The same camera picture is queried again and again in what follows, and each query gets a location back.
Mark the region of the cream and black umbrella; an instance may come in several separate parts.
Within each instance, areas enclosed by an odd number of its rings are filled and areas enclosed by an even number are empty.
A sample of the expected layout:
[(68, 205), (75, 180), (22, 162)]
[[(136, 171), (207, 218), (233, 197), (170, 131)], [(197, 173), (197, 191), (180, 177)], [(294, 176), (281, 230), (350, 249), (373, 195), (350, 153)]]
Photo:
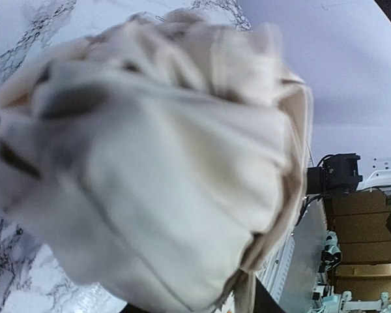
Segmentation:
[(0, 88), (0, 210), (147, 312), (253, 312), (306, 193), (313, 99), (279, 29), (136, 14)]

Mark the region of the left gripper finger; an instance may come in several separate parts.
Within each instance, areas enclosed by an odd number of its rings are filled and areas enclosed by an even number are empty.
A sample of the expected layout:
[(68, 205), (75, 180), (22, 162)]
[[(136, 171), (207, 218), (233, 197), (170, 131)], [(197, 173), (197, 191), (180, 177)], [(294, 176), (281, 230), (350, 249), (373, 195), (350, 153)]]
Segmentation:
[(255, 281), (253, 313), (285, 313), (258, 278)]

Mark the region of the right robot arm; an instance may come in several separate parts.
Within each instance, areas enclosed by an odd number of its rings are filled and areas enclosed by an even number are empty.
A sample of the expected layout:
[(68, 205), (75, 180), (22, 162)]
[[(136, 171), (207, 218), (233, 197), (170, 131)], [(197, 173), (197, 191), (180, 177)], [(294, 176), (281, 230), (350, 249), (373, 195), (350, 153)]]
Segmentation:
[(391, 184), (358, 187), (364, 181), (358, 170), (360, 159), (360, 155), (356, 153), (329, 154), (325, 155), (315, 167), (307, 169), (306, 196), (296, 224), (300, 224), (308, 207), (314, 201), (344, 198), (350, 194), (372, 190), (391, 192)]

